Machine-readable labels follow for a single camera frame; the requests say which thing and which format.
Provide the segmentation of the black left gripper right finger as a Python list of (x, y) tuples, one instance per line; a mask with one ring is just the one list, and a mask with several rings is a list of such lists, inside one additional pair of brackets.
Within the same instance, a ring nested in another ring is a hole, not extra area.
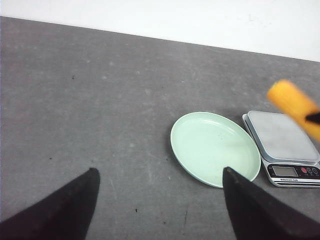
[(318, 240), (320, 224), (231, 167), (223, 169), (226, 208), (238, 240)]

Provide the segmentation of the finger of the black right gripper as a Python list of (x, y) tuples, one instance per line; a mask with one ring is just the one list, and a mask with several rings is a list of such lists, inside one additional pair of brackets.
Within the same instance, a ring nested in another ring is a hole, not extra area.
[(320, 112), (307, 115), (305, 119), (309, 122), (320, 123)]

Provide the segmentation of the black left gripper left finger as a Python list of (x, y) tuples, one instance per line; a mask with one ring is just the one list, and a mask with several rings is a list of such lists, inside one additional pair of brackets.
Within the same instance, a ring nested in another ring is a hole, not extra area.
[(0, 224), (2, 240), (84, 240), (100, 188), (100, 173), (90, 168), (32, 206)]

